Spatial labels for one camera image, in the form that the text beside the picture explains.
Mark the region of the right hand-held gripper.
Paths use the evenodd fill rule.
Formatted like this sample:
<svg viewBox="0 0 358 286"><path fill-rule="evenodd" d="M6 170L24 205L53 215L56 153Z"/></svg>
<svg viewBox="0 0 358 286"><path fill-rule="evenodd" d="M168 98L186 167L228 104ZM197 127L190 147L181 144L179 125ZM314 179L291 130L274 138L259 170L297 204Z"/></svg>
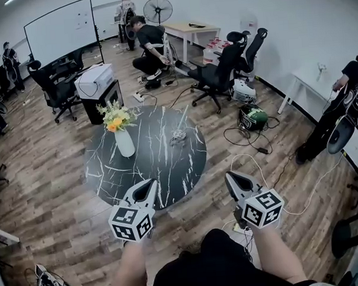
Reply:
<svg viewBox="0 0 358 286"><path fill-rule="evenodd" d="M262 229L279 220L284 200L274 189L267 189L256 178L238 171L227 171L225 183L237 203L234 215L241 229Z"/></svg>

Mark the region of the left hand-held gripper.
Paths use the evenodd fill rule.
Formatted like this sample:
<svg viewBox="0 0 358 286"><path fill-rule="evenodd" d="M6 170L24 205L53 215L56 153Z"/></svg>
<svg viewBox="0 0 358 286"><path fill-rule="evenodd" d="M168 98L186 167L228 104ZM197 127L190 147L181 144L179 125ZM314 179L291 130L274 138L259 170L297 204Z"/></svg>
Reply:
<svg viewBox="0 0 358 286"><path fill-rule="evenodd" d="M153 229L153 209L158 191L157 179L146 179L127 190L119 205L111 210L108 224L115 238L138 242Z"/></svg>

